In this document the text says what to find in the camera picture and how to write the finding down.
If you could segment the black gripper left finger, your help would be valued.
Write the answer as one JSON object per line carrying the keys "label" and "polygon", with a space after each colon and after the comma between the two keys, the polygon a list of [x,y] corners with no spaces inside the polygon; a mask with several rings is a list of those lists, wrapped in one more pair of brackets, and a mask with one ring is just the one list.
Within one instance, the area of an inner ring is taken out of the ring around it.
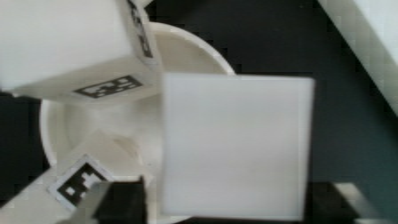
{"label": "black gripper left finger", "polygon": [[148,224],[144,177],[93,186],[70,224]]}

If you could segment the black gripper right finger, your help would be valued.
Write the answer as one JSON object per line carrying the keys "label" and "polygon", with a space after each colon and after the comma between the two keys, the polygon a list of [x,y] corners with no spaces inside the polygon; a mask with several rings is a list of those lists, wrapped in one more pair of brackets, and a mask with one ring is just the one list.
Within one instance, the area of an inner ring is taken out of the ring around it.
{"label": "black gripper right finger", "polygon": [[304,224],[358,224],[381,213],[350,182],[311,182],[306,195]]}

